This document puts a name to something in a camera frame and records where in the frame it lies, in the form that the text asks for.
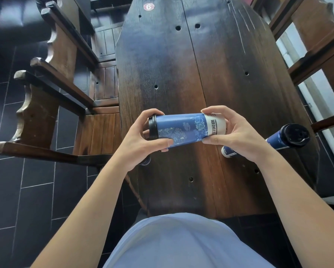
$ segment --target shirt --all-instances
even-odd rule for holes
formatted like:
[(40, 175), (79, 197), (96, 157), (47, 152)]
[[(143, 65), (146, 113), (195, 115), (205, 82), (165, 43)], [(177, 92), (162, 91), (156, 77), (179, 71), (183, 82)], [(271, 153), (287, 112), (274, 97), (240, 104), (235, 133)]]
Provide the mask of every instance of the shirt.
[(103, 268), (274, 267), (222, 222), (190, 213), (154, 216), (131, 227)]

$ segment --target forearm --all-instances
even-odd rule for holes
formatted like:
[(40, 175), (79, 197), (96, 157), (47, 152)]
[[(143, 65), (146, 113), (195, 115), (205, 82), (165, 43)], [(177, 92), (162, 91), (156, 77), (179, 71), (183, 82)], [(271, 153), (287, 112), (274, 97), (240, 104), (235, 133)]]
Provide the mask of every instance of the forearm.
[(126, 174), (112, 157), (32, 268), (97, 267)]
[(334, 211), (278, 152), (258, 167), (302, 266), (334, 267)]

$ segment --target dark wooden table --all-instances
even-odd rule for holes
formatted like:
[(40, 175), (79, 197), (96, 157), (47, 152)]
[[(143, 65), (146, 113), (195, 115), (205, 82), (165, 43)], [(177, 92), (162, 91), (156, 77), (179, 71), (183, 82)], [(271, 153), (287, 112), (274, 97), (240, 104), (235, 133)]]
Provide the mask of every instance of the dark wooden table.
[[(123, 137), (142, 110), (195, 113), (211, 105), (236, 110), (265, 138), (291, 122), (311, 131), (268, 25), (241, 0), (133, 0), (116, 63)], [(128, 181), (150, 215), (273, 212), (257, 166), (220, 149), (199, 142), (154, 153)], [(281, 151), (310, 186), (318, 152), (314, 135), (300, 150)]]

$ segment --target round red sticker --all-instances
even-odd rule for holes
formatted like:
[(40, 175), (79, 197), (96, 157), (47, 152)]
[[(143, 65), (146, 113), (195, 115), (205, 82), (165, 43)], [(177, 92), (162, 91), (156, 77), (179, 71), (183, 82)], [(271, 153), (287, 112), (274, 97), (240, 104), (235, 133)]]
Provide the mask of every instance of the round red sticker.
[(152, 3), (146, 3), (143, 5), (143, 9), (146, 10), (146, 11), (151, 11), (154, 9), (154, 4)]

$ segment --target floor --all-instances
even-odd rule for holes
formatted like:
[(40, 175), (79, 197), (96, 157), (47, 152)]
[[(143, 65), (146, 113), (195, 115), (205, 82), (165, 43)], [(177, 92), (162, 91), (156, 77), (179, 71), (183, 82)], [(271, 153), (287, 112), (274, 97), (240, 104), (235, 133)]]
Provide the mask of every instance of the floor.
[[(95, 25), (107, 18), (95, 19)], [(15, 112), (24, 101), (24, 87), (15, 83), (14, 72), (31, 70), (31, 58), (46, 56), (46, 43), (7, 49), (0, 64), (0, 141), (9, 140), (16, 130)], [(79, 60), (74, 83), (88, 91), (89, 73)], [(77, 116), (60, 108), (51, 149), (71, 153)], [(323, 136), (319, 195), (334, 195), (334, 157)], [(0, 268), (29, 267), (93, 183), (98, 170), (63, 163), (0, 156)], [(106, 238), (99, 267), (130, 228), (140, 206), (126, 183), (123, 184)], [(239, 238), (276, 267), (301, 267), (276, 214), (242, 216), (222, 220)]]

